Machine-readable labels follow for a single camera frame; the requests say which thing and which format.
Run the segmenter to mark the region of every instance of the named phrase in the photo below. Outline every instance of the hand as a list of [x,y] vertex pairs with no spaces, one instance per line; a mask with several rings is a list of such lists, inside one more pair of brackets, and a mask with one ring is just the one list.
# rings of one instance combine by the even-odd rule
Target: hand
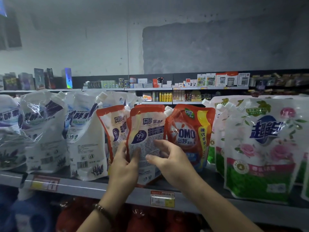
[[154,140],[154,144],[169,156],[168,158],[160,158],[146,155],[146,160],[150,164],[156,165],[173,187],[184,194],[187,191],[192,191],[192,188],[190,189],[191,182],[194,179],[200,179],[200,176],[196,173],[183,150],[168,140]]
[[140,148],[135,149],[133,157],[128,163],[126,161],[126,142],[122,141],[119,144],[113,163],[110,166],[107,191],[103,199],[117,202],[119,207],[125,203],[137,184],[140,152]]

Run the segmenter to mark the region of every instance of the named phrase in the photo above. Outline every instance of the bracelet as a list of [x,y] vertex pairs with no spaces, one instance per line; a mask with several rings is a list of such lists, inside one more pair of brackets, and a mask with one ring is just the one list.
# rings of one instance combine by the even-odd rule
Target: bracelet
[[100,213],[103,214],[103,216],[105,216],[105,218],[109,221],[111,227],[113,228],[115,225],[115,220],[113,218],[113,216],[105,209],[103,208],[101,205],[99,204],[93,204],[94,209],[98,210]]

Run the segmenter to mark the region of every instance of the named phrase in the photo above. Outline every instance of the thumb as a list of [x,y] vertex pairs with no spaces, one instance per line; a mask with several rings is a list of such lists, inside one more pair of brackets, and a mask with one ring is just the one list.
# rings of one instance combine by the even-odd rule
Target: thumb
[[132,159],[129,165],[133,166],[133,168],[138,168],[138,162],[139,162],[140,155],[141,155],[141,148],[138,147],[133,151]]
[[162,164],[164,163],[164,161],[167,160],[165,158],[161,158],[159,156],[153,156],[153,155],[146,155],[145,159],[148,161],[148,163],[154,164],[158,168],[160,168],[162,166]]

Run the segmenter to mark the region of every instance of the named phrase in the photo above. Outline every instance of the person's left hand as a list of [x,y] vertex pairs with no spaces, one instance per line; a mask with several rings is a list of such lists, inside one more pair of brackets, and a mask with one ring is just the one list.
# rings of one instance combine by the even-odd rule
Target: person's left hand
[[126,142],[122,141],[110,166],[106,193],[111,191],[114,197],[118,197],[118,200],[123,203],[137,184],[140,152],[140,148],[135,149],[132,159],[128,163],[126,161]]

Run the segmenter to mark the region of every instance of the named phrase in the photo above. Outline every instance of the red box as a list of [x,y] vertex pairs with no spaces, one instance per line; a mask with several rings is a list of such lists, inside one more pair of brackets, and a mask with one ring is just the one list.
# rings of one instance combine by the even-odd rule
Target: red box
[[152,79],[152,87],[157,88],[158,87],[158,79]]

